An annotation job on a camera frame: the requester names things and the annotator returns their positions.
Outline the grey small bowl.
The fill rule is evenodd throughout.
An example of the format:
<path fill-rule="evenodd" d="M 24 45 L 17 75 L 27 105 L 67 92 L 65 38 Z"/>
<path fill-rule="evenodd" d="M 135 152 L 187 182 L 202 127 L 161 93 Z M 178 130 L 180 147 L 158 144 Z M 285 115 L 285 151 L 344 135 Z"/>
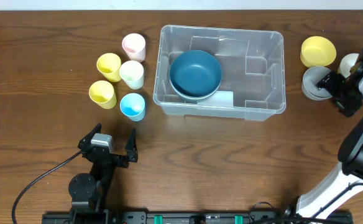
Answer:
<path fill-rule="evenodd" d="M 303 75 L 301 83 L 302 92 L 311 100 L 322 101 L 332 97 L 324 88 L 318 88 L 316 84 L 331 70 L 326 67 L 315 66 L 309 68 Z"/>

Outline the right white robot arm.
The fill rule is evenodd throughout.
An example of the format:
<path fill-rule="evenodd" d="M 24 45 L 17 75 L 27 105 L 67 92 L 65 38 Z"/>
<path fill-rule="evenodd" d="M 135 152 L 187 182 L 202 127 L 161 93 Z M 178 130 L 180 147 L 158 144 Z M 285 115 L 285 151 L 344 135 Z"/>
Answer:
<path fill-rule="evenodd" d="M 349 75 L 314 67 L 303 76 L 302 90 L 312 100 L 332 99 L 340 113 L 351 117 L 363 106 L 363 49 Z M 363 118 L 343 140 L 336 167 L 311 191 L 298 198 L 295 215 L 314 223 L 326 219 L 344 202 L 363 191 Z"/>

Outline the dark blue large bowl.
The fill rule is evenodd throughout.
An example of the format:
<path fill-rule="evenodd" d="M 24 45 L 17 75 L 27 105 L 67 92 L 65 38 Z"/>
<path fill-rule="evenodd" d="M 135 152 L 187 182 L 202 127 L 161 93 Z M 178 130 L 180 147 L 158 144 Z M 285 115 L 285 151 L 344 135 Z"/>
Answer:
<path fill-rule="evenodd" d="M 194 86 L 193 88 L 184 90 L 179 86 L 173 86 L 173 90 L 175 93 L 181 98 L 188 101 L 204 101 L 207 100 L 210 96 L 213 96 L 215 92 L 218 90 L 218 86 Z"/>

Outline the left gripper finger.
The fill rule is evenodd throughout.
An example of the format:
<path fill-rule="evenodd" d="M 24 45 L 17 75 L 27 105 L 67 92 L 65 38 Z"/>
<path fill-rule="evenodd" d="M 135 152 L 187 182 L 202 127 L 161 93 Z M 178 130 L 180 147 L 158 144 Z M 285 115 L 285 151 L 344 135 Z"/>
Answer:
<path fill-rule="evenodd" d="M 126 147 L 126 156 L 129 162 L 137 162 L 138 161 L 138 151 L 136 144 L 136 129 L 133 129 L 129 139 L 127 141 Z"/>
<path fill-rule="evenodd" d="M 100 133 L 102 124 L 98 123 L 83 139 L 78 143 L 78 149 L 81 151 L 88 151 L 91 146 L 91 140 L 96 133 Z"/>

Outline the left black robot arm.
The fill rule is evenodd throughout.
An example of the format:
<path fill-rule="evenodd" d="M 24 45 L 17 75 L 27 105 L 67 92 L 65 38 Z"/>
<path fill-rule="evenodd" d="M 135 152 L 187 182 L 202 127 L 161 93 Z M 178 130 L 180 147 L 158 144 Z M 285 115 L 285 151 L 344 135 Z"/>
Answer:
<path fill-rule="evenodd" d="M 113 154 L 113 139 L 101 133 L 97 124 L 78 143 L 82 157 L 92 163 L 88 173 L 81 173 L 69 183 L 71 223 L 116 223 L 116 213 L 105 208 L 106 198 L 116 168 L 127 168 L 137 162 L 136 130 L 133 129 L 125 146 L 125 155 Z"/>

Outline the white small bowl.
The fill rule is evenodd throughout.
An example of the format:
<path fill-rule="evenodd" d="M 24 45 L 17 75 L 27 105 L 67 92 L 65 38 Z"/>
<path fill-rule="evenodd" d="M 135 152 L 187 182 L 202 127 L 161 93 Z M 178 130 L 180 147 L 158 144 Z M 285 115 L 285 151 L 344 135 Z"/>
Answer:
<path fill-rule="evenodd" d="M 344 56 L 338 67 L 338 73 L 340 73 L 344 78 L 349 77 L 351 74 L 350 69 L 355 65 L 358 56 L 359 54 L 357 53 Z"/>

